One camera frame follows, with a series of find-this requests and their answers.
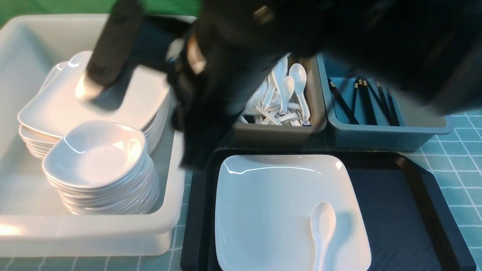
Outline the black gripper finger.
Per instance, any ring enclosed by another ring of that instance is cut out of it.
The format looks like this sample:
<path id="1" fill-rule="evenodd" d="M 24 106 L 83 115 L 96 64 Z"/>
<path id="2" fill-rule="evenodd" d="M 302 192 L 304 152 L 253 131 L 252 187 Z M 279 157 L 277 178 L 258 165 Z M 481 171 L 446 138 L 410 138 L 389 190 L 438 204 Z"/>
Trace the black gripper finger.
<path id="1" fill-rule="evenodd" d="M 75 91 L 81 100 L 122 100 L 131 77 L 128 60 L 143 21 L 141 0 L 117 0 Z"/>

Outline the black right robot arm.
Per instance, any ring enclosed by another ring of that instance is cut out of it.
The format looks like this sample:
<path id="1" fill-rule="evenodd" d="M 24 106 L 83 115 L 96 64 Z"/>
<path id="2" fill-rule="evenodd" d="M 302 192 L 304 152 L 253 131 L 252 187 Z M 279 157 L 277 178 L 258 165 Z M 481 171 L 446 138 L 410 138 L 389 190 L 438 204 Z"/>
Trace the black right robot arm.
<path id="1" fill-rule="evenodd" d="M 288 53 L 330 55 L 439 115 L 481 108 L 481 28 L 480 0 L 202 0 L 193 23 L 117 0 L 75 95 L 114 111 L 137 66 L 166 73 L 196 171 Z"/>

